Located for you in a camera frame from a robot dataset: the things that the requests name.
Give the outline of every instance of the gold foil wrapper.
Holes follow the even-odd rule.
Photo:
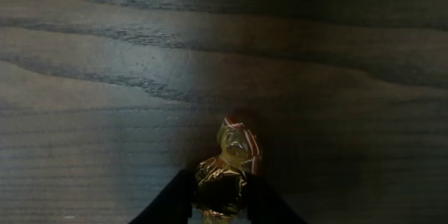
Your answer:
[[[224,119],[217,136],[221,154],[199,164],[195,203],[203,223],[229,223],[246,207],[245,173],[259,174],[262,150],[257,136],[242,122]]]

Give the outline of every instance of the wooden surface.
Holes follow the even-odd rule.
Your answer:
[[[446,3],[0,0],[0,223],[126,223],[244,107],[310,224],[445,224]]]

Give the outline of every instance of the candy wrapper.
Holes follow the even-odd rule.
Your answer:
[[[246,173],[259,174],[262,150],[247,124],[226,117],[218,132],[221,154],[201,162],[196,171],[196,207],[203,223],[229,223],[246,207]]]

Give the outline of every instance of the wooden table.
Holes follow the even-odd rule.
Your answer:
[[[247,108],[310,224],[445,224],[447,20],[447,0],[0,0],[0,223],[126,223]]]

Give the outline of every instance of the gold foil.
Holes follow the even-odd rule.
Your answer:
[[[246,207],[246,172],[259,173],[262,151],[256,135],[242,122],[225,118],[217,136],[221,154],[199,164],[196,207],[203,223],[229,223]]]

